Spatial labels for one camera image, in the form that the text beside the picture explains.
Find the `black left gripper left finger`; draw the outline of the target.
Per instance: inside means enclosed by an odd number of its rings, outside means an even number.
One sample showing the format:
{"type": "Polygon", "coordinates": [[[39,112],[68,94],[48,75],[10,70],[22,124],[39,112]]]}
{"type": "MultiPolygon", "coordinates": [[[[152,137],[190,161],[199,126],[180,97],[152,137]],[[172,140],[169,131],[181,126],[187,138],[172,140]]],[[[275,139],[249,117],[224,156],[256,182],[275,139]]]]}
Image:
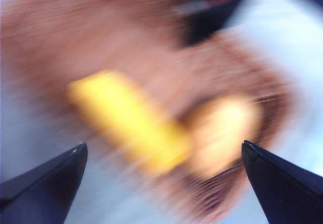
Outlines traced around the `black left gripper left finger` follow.
{"type": "Polygon", "coordinates": [[[81,184],[87,144],[1,183],[1,223],[64,223],[81,184]]]}

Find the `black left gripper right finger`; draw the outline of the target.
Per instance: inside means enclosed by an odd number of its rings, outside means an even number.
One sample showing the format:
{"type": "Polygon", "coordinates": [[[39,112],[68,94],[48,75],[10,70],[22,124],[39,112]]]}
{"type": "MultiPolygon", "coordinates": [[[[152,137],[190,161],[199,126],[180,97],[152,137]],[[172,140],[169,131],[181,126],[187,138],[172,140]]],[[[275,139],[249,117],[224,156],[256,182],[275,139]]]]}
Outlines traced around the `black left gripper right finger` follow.
{"type": "Polygon", "coordinates": [[[248,179],[269,223],[322,223],[322,177],[244,141],[248,179]]]}

